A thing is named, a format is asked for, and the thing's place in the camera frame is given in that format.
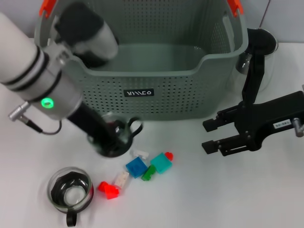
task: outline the red block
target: red block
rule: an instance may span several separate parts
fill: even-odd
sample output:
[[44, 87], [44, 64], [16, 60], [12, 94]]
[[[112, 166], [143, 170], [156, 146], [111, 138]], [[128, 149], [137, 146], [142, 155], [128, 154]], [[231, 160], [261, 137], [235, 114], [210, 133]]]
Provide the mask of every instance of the red block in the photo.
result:
[[170, 152], [166, 152], [165, 153], [165, 156], [170, 160], [170, 161], [173, 161], [173, 153], [170, 153]]
[[115, 186], [110, 184], [104, 187], [104, 191], [105, 191], [105, 196], [108, 200], [116, 198], [119, 195], [119, 190]]
[[100, 185], [98, 186], [98, 190], [101, 192], [105, 192], [105, 186], [109, 185], [107, 182], [103, 181], [100, 183]]

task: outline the black mug handle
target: black mug handle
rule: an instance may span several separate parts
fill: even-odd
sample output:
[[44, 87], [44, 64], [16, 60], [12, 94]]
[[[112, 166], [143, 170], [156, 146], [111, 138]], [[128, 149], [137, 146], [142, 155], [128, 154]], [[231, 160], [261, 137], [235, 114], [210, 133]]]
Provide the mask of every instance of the black mug handle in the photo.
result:
[[77, 222], [77, 213], [73, 211], [68, 211], [66, 214], [66, 224], [68, 227], [74, 227], [76, 226]]
[[131, 125], [136, 122], [139, 121], [141, 123], [141, 125], [131, 134], [131, 137], [134, 138], [135, 136], [137, 136], [142, 130], [143, 130], [143, 121], [141, 120], [141, 118], [139, 117], [133, 117], [129, 120], [128, 122], [128, 127], [131, 129]]

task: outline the white wall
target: white wall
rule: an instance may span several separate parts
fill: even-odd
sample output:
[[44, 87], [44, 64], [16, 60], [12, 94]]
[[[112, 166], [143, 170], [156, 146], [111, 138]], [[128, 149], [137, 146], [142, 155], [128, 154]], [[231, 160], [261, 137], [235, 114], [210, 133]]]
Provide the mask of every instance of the white wall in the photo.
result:
[[[0, 0], [4, 12], [28, 36], [33, 37], [35, 22], [43, 0]], [[247, 26], [257, 28], [268, 0], [241, 0]], [[263, 28], [281, 42], [304, 42], [304, 0], [272, 0]]]

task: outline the green indicator light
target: green indicator light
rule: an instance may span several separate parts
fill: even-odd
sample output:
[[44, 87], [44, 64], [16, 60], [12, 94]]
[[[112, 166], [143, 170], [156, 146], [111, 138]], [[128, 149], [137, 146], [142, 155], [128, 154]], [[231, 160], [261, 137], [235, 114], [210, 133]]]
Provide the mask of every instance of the green indicator light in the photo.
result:
[[54, 101], [51, 98], [44, 98], [41, 100], [41, 105], [44, 108], [50, 109], [54, 107]]

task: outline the blue block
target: blue block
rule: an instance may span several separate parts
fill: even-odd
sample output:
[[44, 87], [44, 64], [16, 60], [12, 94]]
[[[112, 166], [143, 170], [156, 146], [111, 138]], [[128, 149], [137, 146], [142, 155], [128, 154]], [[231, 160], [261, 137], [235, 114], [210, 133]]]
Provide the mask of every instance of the blue block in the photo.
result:
[[140, 159], [140, 157], [137, 157], [132, 162], [130, 162], [129, 164], [126, 164], [126, 167], [129, 171], [129, 173], [134, 178], [140, 177], [148, 169], [148, 167], [145, 165], [145, 163], [143, 163], [143, 161]]
[[172, 166], [172, 162], [166, 157], [164, 153], [161, 153], [156, 158], [151, 160], [151, 165], [154, 165], [157, 172], [162, 174]]

